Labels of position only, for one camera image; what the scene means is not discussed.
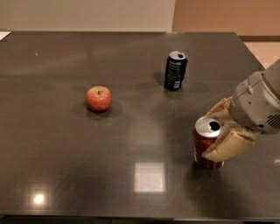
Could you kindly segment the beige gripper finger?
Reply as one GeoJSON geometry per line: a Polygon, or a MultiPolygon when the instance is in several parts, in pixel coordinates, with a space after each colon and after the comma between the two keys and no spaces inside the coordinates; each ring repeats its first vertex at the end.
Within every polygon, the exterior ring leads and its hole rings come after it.
{"type": "Polygon", "coordinates": [[[252,148],[259,135],[259,131],[231,128],[221,133],[214,143],[202,152],[202,157],[215,163],[228,160],[252,148]]]}
{"type": "Polygon", "coordinates": [[[206,113],[206,116],[219,118],[225,121],[230,120],[231,115],[229,106],[231,100],[231,97],[221,99],[206,113]]]}

